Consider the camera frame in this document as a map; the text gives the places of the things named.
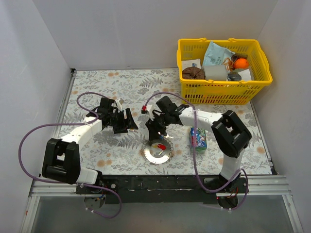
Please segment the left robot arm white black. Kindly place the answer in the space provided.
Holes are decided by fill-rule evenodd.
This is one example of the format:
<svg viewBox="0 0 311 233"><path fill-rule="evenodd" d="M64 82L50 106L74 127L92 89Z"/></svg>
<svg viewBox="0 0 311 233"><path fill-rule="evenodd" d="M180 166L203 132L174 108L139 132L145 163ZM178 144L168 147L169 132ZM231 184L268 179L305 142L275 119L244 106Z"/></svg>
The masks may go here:
<svg viewBox="0 0 311 233"><path fill-rule="evenodd" d="M107 127L111 127L114 134L138 129L130 108L123 109L120 100L101 98L100 105L86 115L82 125L47 142L42 176L67 184L86 183L92 194L99 194L104 187L103 181L98 179L101 172L82 167L80 149Z"/></svg>

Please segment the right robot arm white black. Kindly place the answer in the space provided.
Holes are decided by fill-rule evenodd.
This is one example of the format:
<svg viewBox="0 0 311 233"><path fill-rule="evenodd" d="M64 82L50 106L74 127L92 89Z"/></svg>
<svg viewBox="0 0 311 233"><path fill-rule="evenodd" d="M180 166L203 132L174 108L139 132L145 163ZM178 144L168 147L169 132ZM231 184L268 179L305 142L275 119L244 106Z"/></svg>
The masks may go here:
<svg viewBox="0 0 311 233"><path fill-rule="evenodd" d="M220 188L233 192L238 182L242 154L247 148L252 135L234 111L228 110L223 114L195 110L188 104L176 105L168 96L156 102L160 109L155 110L146 104L141 113L149 116L146 127L149 140L163 139L167 136L166 129L171 124L192 126L193 128L210 131L214 134L220 150L224 154L223 166L220 172Z"/></svg>

